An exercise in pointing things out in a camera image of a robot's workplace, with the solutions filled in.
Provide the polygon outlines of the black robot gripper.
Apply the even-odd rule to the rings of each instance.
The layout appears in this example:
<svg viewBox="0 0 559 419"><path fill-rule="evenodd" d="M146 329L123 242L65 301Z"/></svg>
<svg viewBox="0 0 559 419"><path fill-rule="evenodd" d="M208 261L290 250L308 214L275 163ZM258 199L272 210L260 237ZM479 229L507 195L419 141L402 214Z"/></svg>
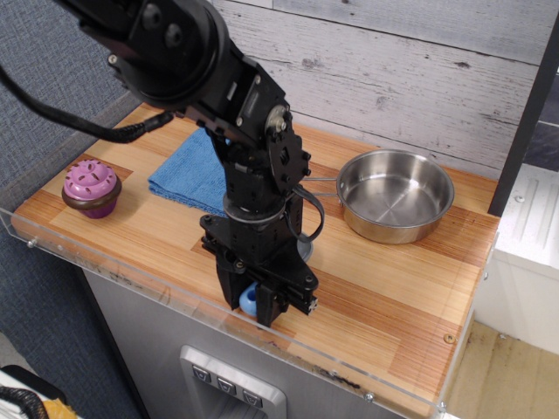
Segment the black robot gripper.
<svg viewBox="0 0 559 419"><path fill-rule="evenodd" d="M216 258L222 293L232 310L254 281L257 321L269 327L288 307L310 314L317 306L318 278L299 255L297 242L310 243L302 233L303 198L290 196L279 216L269 223L241 223L231 217L205 215L200 225L203 247Z"/></svg>

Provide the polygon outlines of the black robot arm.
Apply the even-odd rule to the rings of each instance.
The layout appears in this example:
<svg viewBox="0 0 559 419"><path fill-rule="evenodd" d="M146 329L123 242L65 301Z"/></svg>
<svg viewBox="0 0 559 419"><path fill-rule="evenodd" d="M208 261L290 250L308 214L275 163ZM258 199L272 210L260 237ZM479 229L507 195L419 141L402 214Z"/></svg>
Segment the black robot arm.
<svg viewBox="0 0 559 419"><path fill-rule="evenodd" d="M314 310L318 279L300 255L302 187L310 156L284 91L230 39L206 1L65 1L80 29L113 55L126 87L151 106L193 120L224 170L224 216L204 216L224 299L237 308L256 288L257 320Z"/></svg>

